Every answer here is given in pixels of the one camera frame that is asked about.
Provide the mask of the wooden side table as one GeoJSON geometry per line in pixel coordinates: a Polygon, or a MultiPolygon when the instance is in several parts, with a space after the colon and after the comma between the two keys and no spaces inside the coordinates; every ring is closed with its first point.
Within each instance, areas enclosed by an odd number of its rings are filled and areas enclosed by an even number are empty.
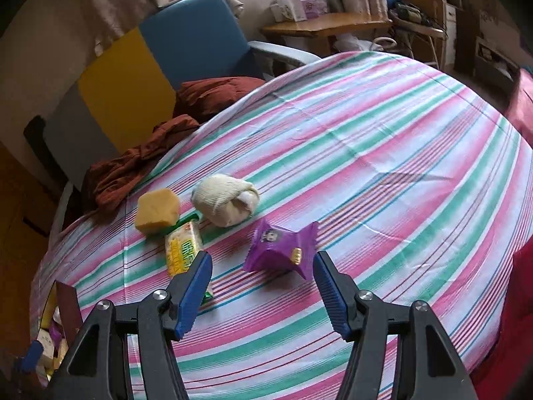
{"type": "Polygon", "coordinates": [[[334,51],[335,37],[344,33],[372,31],[391,27],[392,21],[386,15],[380,19],[375,15],[359,13],[330,13],[302,22],[283,22],[271,24],[260,29],[260,32],[275,44],[284,44],[284,37],[305,39],[327,39],[329,52],[334,51]]]}

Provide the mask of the black rolled mat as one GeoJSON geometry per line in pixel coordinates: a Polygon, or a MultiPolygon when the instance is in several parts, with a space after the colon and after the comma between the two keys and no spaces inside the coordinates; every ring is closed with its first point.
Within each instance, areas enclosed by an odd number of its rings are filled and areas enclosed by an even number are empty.
{"type": "Polygon", "coordinates": [[[52,181],[51,183],[45,184],[47,187],[47,193],[52,197],[53,200],[58,201],[66,183],[68,182],[68,178],[46,145],[44,140],[45,128],[45,119],[38,115],[33,117],[28,122],[24,128],[23,134],[37,160],[52,181]]]}

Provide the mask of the yellow sponge on bed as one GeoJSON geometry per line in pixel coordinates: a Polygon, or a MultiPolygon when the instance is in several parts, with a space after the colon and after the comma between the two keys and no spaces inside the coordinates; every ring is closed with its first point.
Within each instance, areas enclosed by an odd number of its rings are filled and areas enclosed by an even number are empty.
{"type": "Polygon", "coordinates": [[[180,219],[179,197],[170,189],[148,191],[137,201],[135,227],[151,235],[174,226],[180,219]]]}

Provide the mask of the cream rolled sock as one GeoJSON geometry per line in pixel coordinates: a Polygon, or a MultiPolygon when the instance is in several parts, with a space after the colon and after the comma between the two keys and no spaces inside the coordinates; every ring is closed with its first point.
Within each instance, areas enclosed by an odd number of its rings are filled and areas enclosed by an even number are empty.
{"type": "Polygon", "coordinates": [[[229,228],[248,219],[259,206],[259,192],[248,181],[226,174],[213,174],[193,189],[193,207],[220,228],[229,228]]]}

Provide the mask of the green cracker packet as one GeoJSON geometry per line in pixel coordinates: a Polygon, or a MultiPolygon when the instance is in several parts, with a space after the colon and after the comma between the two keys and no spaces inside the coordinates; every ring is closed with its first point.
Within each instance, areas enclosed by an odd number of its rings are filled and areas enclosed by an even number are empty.
{"type": "Polygon", "coordinates": [[[180,219],[165,234],[165,258],[168,275],[186,273],[203,249],[197,212],[180,219]]]}

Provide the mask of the white product box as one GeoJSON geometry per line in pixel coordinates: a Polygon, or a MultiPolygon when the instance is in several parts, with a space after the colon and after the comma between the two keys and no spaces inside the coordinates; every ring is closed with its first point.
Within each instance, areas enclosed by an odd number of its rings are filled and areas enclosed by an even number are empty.
{"type": "Polygon", "coordinates": [[[275,0],[286,20],[306,21],[307,17],[301,0],[275,0]]]}

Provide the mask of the striped bed sheet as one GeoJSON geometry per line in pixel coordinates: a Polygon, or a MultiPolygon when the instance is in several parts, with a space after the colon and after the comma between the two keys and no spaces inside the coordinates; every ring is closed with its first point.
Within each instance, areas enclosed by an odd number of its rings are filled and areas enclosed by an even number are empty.
{"type": "Polygon", "coordinates": [[[243,268],[259,219],[299,230],[362,289],[430,303],[463,363],[498,336],[513,254],[532,234],[532,150],[490,104],[418,61],[344,53],[272,80],[176,145],[110,219],[61,234],[33,279],[37,326],[53,283],[88,314],[102,299],[137,302],[169,283],[164,244],[134,225],[137,200],[168,188],[193,211],[216,173],[251,182],[255,215],[202,222],[211,302],[175,349],[193,399],[332,399],[350,356],[316,285],[243,268]]]}

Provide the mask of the cluttered white shelf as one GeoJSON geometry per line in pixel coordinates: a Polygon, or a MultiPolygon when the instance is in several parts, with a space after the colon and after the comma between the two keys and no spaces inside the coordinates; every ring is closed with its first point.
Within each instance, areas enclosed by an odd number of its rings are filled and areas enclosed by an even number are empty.
{"type": "Polygon", "coordinates": [[[453,67],[456,9],[448,0],[397,0],[389,15],[399,52],[444,72],[453,67]]]}

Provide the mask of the gold metal tray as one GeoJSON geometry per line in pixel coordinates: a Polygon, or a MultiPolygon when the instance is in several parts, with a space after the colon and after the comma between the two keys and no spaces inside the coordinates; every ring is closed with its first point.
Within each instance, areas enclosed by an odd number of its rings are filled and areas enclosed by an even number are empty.
{"type": "Polygon", "coordinates": [[[42,386],[47,386],[59,369],[82,324],[73,286],[57,280],[45,287],[34,284],[30,299],[30,333],[31,339],[43,347],[36,367],[42,386]]]}

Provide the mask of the maroon crumpled cloth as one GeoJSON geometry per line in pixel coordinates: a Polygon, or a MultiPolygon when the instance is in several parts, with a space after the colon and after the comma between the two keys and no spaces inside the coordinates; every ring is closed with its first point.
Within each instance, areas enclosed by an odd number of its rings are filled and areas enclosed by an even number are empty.
{"type": "Polygon", "coordinates": [[[172,119],[155,126],[141,145],[89,167],[82,186],[85,210],[105,215],[115,211],[174,145],[265,83],[244,76],[184,82],[176,92],[172,119]]]}

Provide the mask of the grey yellow blue chair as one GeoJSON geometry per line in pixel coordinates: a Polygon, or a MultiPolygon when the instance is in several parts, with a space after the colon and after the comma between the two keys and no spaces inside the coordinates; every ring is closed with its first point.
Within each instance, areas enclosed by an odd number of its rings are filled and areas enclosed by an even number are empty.
{"type": "Polygon", "coordinates": [[[171,117],[186,81],[263,77],[257,58],[295,67],[318,56],[249,42],[227,0],[177,0],[103,52],[46,117],[43,141],[60,183],[77,189],[89,167],[145,141],[171,117]]]}

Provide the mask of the purple snack packet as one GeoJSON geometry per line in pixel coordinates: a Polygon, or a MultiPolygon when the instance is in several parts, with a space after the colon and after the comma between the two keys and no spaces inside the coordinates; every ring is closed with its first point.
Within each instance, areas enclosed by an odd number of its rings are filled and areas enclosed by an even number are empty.
{"type": "Polygon", "coordinates": [[[299,231],[259,220],[249,253],[245,272],[293,271],[304,280],[312,280],[312,260],[316,254],[319,223],[314,221],[299,231]]]}

